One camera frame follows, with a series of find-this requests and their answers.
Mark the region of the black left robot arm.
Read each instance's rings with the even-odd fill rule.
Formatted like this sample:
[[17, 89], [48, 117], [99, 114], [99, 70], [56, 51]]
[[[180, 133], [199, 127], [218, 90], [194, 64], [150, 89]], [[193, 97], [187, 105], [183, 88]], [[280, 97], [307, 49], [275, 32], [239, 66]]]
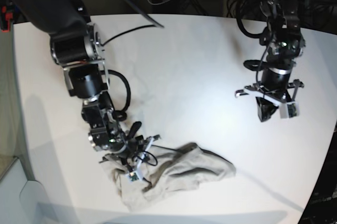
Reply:
[[246, 60], [243, 65], [255, 73], [255, 82], [235, 92], [235, 96], [251, 95], [257, 103], [261, 122], [269, 120], [275, 112], [283, 119], [299, 116], [295, 100], [304, 87], [299, 79], [290, 81], [296, 59], [303, 54], [305, 39], [300, 28], [298, 0], [258, 0], [266, 16], [266, 27], [260, 34], [248, 32], [243, 23], [240, 7], [236, 7], [236, 22], [247, 37], [256, 38], [265, 50], [259, 60]]

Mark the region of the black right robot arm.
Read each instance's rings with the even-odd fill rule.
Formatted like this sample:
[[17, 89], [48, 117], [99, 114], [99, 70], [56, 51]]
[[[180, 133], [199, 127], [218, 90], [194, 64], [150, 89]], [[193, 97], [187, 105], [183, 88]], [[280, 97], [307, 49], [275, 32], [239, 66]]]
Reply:
[[118, 172], [131, 181], [143, 180], [141, 165], [153, 155], [149, 148], [157, 136], [144, 138], [129, 130], [127, 118], [131, 88], [125, 76], [105, 65], [104, 46], [82, 0], [10, 0], [36, 28], [49, 35], [51, 57], [63, 70], [70, 96], [82, 101], [81, 115], [90, 126], [88, 140], [105, 151], [103, 162], [119, 164]]

